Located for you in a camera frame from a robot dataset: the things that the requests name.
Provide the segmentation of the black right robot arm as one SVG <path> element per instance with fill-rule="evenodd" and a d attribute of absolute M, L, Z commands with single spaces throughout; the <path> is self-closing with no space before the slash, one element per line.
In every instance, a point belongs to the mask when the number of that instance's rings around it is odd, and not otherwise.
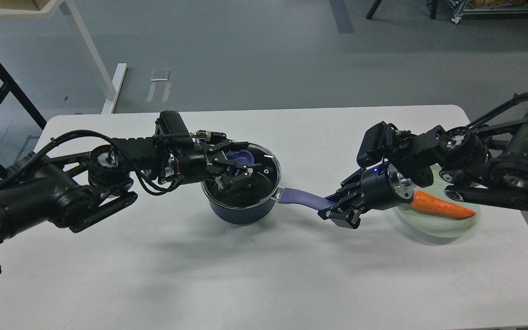
<path fill-rule="evenodd" d="M 365 132 L 357 163 L 318 211 L 339 227 L 358 228 L 372 209 L 416 205 L 435 164 L 451 200 L 528 211 L 528 93 L 449 130 L 413 134 L 379 122 Z"/>

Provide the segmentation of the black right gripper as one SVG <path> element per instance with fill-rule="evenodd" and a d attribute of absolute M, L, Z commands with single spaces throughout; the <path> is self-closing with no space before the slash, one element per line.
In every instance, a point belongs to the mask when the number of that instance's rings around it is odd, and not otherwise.
<path fill-rule="evenodd" d="M 382 211 L 410 204 L 413 188 L 413 182 L 390 164 L 380 164 L 368 171 L 357 170 L 345 178 L 333 194 L 325 197 L 330 201 L 329 206 L 317 211 L 317 215 L 323 220 L 331 220 L 338 227 L 358 229 L 361 216 L 367 211 Z M 339 204 L 344 198 L 360 197 L 360 209 Z"/>

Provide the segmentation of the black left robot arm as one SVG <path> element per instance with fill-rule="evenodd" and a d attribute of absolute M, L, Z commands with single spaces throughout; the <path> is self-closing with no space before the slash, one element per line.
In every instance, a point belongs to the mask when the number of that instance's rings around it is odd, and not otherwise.
<path fill-rule="evenodd" d="M 247 156 L 249 146 L 207 130 L 129 139 L 62 134 L 0 181 L 0 244 L 44 222 L 73 233 L 92 227 L 137 200 L 131 175 L 151 196 L 209 180 L 224 192 L 247 187 L 264 169 Z"/>

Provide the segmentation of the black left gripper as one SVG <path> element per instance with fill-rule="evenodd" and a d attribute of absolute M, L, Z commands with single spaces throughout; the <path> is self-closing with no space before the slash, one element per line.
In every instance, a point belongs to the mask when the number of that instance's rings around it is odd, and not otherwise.
<path fill-rule="evenodd" d="M 174 174 L 172 181 L 180 184 L 203 182 L 208 178 L 220 191 L 235 191 L 247 185 L 252 175 L 261 170 L 264 165 L 255 163 L 243 165 L 226 159 L 226 153 L 239 152 L 246 149 L 250 142 L 235 142 L 225 133 L 207 131 L 202 138 L 202 147 L 193 140 L 176 140 L 170 147 L 174 156 Z"/>

